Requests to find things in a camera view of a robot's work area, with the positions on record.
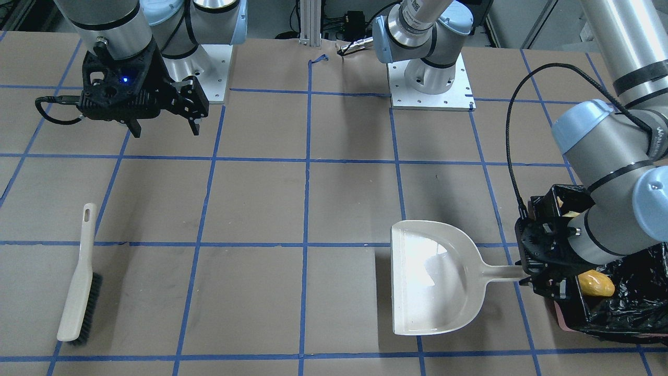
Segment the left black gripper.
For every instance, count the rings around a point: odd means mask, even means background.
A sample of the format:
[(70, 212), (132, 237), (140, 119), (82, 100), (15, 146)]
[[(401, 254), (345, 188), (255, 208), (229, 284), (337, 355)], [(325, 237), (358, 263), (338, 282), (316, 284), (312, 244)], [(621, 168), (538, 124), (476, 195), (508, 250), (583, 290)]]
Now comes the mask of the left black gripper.
[(577, 300), (582, 297), (577, 275), (594, 269), (572, 249), (569, 239), (582, 228), (569, 225), (570, 217), (559, 216), (556, 197), (567, 211), (584, 212), (594, 201), (582, 185), (553, 185), (547, 194), (532, 196), (515, 224), (520, 260), (527, 277), (519, 284), (531, 286), (534, 293), (552, 300)]

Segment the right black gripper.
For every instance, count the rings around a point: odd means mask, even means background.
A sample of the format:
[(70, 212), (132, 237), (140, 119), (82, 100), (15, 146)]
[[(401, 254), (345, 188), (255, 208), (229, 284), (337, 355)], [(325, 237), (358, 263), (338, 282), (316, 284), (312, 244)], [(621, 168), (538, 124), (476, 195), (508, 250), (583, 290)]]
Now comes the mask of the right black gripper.
[(154, 119), (167, 110), (186, 119), (194, 136), (200, 135), (209, 101), (195, 76), (174, 81), (155, 40), (124, 59), (113, 58), (109, 47), (109, 42), (99, 40), (86, 53), (83, 89), (76, 105), (81, 114), (94, 121), (121, 122), (134, 138), (141, 138), (138, 121)]

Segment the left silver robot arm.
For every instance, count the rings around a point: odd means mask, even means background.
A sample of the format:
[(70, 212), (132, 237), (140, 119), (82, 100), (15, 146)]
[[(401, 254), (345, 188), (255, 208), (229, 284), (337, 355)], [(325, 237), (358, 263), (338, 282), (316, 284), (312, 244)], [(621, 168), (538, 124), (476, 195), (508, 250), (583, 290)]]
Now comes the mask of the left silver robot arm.
[[(593, 201), (576, 217), (530, 219), (516, 194), (520, 264), (538, 295), (569, 298), (556, 286), (568, 277), (666, 242), (666, 30), (651, 1), (582, 1), (613, 79), (604, 90), (569, 69), (603, 100), (575, 105), (552, 133)], [(382, 63), (408, 61), (409, 86), (440, 95), (453, 79), (471, 14), (454, 1), (401, 1), (375, 17), (374, 48)]]

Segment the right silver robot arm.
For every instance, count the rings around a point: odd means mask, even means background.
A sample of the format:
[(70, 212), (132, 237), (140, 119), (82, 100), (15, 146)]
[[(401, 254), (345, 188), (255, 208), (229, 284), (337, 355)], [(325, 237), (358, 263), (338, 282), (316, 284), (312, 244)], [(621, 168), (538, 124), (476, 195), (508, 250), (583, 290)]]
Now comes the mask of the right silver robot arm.
[(224, 100), (233, 45), (244, 43), (246, 1), (57, 1), (86, 47), (78, 95), (43, 96), (47, 121), (115, 121), (141, 135), (140, 120), (166, 110), (193, 135)]

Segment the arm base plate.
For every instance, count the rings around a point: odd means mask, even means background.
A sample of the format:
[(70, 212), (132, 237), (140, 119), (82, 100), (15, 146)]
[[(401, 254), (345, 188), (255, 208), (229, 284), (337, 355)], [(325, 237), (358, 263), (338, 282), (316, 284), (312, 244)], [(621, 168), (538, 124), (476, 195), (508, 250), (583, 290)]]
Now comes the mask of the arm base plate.
[(463, 55), (446, 69), (428, 66), (420, 59), (387, 64), (391, 106), (397, 110), (476, 109)]
[(210, 104), (224, 104), (232, 63), (232, 45), (199, 45), (191, 55), (181, 59), (164, 58), (170, 76), (182, 81), (195, 76)]

